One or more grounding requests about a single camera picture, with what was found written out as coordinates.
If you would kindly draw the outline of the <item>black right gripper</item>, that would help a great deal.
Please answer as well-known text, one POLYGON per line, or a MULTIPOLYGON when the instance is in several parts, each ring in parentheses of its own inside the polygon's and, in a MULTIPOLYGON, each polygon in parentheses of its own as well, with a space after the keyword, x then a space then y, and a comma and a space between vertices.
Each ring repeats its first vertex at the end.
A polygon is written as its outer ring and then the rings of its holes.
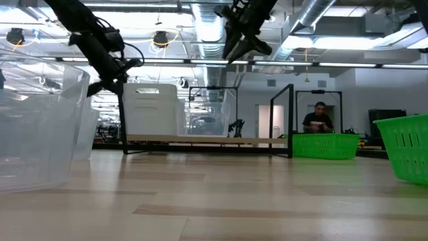
POLYGON ((269 56, 272 48, 256 35, 268 18, 267 6, 231 6, 229 8, 229 33, 223 48, 222 58, 229 64, 245 54, 244 36, 248 37, 248 51, 256 51, 269 56))

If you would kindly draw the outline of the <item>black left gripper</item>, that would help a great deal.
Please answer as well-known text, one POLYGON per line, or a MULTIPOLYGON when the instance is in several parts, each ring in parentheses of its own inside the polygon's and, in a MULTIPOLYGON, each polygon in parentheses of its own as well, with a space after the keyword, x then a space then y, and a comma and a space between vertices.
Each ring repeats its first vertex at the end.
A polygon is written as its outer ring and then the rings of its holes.
POLYGON ((112 57, 100 40, 91 33, 73 33, 69 40, 71 46, 77 45, 91 67, 98 73, 99 81, 88 86, 87 97, 99 93, 104 84, 106 90, 117 96, 122 96, 124 92, 123 82, 126 82, 128 78, 124 68, 126 60, 117 60, 112 57))

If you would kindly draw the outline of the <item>clear plastic basket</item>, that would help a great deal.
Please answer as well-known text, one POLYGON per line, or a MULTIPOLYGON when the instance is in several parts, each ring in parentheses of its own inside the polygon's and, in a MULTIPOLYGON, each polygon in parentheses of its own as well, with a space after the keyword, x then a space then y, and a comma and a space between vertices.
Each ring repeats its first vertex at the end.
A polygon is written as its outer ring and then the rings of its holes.
POLYGON ((94 110, 91 107, 91 103, 92 99, 87 98, 82 113, 80 132, 74 150, 74 161, 88 160, 91 155, 96 125, 99 118, 99 111, 94 110))
POLYGON ((90 75, 0 50, 0 193, 68 180, 90 75))
POLYGON ((180 100, 177 105, 179 136, 226 137, 230 104, 180 100))

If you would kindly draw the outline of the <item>green plastic mesh basket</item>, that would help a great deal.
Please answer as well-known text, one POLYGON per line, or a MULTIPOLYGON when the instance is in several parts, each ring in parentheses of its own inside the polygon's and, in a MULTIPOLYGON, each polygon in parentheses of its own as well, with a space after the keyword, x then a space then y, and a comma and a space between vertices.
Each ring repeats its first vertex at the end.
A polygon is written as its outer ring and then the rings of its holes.
POLYGON ((389 119, 379 129, 395 176, 428 186, 428 114, 389 119))
POLYGON ((293 154, 313 159, 353 159, 359 139, 352 134, 296 134, 293 135, 293 154))

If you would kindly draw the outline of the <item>ceiling light strip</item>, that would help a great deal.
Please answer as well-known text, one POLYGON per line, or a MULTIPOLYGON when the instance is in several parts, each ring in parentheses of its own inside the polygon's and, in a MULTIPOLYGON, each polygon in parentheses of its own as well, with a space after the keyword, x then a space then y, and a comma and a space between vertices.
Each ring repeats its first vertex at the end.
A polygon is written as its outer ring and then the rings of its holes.
POLYGON ((383 64, 384 69, 400 69, 400 70, 428 70, 426 64, 383 64))
POLYGON ((319 67, 337 67, 337 68, 375 68, 376 64, 356 64, 356 63, 332 63, 320 62, 319 67))
POLYGON ((189 60, 192 64, 204 65, 248 65, 249 61, 237 60, 229 63, 228 60, 189 60))
POLYGON ((313 66, 312 62, 254 61, 254 66, 313 66))

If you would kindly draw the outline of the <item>person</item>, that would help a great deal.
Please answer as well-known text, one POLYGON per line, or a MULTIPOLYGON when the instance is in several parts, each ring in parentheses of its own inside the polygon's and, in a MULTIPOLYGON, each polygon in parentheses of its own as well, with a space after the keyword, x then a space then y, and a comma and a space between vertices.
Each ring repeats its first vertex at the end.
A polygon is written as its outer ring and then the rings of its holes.
POLYGON ((303 131, 306 134, 333 133, 332 120, 325 113, 326 104, 317 102, 314 112, 307 114, 303 121, 303 131))

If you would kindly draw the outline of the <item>black cabinet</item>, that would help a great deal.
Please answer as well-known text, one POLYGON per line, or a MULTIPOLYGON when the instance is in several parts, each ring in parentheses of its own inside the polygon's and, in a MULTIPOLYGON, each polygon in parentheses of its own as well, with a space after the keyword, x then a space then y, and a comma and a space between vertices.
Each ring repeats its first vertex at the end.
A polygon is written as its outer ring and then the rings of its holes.
POLYGON ((374 138, 381 138, 379 124, 385 124, 386 120, 407 116, 404 109, 370 109, 368 119, 370 123, 370 135, 374 138))

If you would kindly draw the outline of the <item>silver ventilation duct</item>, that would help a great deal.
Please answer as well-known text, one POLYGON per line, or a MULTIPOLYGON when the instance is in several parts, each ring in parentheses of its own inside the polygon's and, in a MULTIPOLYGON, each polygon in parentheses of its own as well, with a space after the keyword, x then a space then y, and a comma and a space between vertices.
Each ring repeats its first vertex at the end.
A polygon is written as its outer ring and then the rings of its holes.
MULTIPOLYGON (((203 60, 220 60, 225 41, 223 19, 215 12, 215 4, 194 3, 191 5, 195 16, 195 31, 199 45, 199 54, 203 60)), ((226 86, 226 69, 221 67, 203 67, 203 79, 206 86, 226 86)))
POLYGON ((298 48, 292 43, 292 36, 302 29, 315 30, 316 24, 324 14, 335 4, 336 0, 304 0, 301 10, 287 16, 283 27, 283 42, 269 57, 270 61, 283 62, 298 48))

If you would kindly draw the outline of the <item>black background rig frame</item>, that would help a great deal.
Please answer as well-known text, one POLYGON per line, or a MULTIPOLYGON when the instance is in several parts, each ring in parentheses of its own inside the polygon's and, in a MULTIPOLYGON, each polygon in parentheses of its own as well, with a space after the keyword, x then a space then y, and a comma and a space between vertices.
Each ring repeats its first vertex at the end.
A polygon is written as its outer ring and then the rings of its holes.
MULTIPOLYGON (((188 101, 205 101, 205 102, 226 102, 231 103, 227 100, 227 95, 230 95, 235 101, 235 107, 237 107, 237 94, 238 89, 236 87, 224 87, 224 86, 191 86, 189 88, 188 101)), ((233 123, 233 120, 229 119, 227 136, 229 136, 229 127, 233 123)))
POLYGON ((335 93, 335 94, 339 95, 338 103, 339 103, 339 107, 340 107, 340 133, 344 133, 343 103, 342 103, 342 100, 343 100, 342 95, 343 94, 342 94, 342 91, 329 91, 329 90, 321 90, 321 89, 319 89, 319 90, 295 90, 295 92, 294 92, 294 104, 295 104, 294 118, 295 118, 295 122, 298 122, 298 117, 299 117, 299 114, 298 114, 298 109, 299 109, 298 95, 299 95, 299 93, 310 93, 310 94, 326 94, 326 93, 333 94, 333 93, 335 93))

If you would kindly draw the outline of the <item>black frame wooden shelf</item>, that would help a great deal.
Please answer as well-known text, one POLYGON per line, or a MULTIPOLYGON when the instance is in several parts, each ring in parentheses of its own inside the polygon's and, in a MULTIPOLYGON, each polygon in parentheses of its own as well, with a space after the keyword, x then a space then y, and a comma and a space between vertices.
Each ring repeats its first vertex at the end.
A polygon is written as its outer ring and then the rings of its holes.
POLYGON ((158 136, 158 135, 127 135, 126 123, 123 111, 122 97, 118 98, 120 105, 120 121, 122 131, 122 146, 126 150, 127 145, 180 145, 180 146, 220 146, 220 147, 241 147, 249 144, 268 144, 268 148, 288 148, 288 156, 276 155, 278 157, 291 159, 293 157, 293 135, 294 135, 294 85, 288 84, 270 100, 270 126, 273 126, 274 100, 285 91, 289 92, 288 108, 288 137, 286 139, 273 138, 273 131, 270 137, 261 138, 240 138, 240 137, 180 137, 180 136, 158 136))

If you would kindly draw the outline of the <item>black aluminium table frame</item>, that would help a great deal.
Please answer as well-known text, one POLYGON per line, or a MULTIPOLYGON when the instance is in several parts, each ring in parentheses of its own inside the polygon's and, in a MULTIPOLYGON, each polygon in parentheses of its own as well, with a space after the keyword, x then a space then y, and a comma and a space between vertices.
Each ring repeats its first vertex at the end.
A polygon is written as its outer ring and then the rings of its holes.
POLYGON ((220 146, 180 146, 180 145, 127 145, 126 150, 119 144, 95 143, 94 150, 115 150, 125 154, 137 152, 179 152, 179 153, 222 153, 222 154, 257 154, 288 156, 288 148, 259 148, 259 147, 220 147, 220 146))

